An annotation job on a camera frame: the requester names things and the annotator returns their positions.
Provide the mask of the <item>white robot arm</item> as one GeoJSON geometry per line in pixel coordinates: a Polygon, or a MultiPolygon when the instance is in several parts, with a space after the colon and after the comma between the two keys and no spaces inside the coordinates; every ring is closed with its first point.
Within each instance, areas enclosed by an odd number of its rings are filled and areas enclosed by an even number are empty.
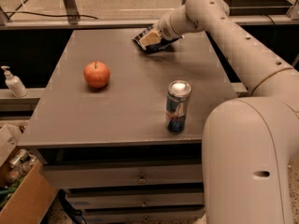
{"type": "Polygon", "coordinates": [[[156,51],[208,32],[248,90],[208,116],[202,137],[207,224],[294,224],[288,170],[299,155],[299,73],[229,17],[222,0],[186,0],[137,37],[156,51]]]}

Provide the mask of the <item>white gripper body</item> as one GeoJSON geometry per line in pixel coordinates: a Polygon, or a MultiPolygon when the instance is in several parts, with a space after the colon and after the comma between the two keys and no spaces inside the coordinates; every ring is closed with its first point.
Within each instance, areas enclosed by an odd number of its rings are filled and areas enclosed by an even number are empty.
{"type": "Polygon", "coordinates": [[[162,16],[157,29],[164,39],[170,41],[194,31],[195,23],[187,16],[185,6],[181,6],[162,16]]]}

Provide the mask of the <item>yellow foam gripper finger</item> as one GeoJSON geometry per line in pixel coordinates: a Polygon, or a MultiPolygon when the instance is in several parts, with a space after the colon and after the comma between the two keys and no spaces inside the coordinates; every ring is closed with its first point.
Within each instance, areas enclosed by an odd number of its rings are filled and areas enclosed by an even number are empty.
{"type": "Polygon", "coordinates": [[[162,35],[157,29],[150,29],[141,34],[139,38],[139,45],[142,49],[146,49],[147,46],[159,44],[161,39],[162,35]]]}

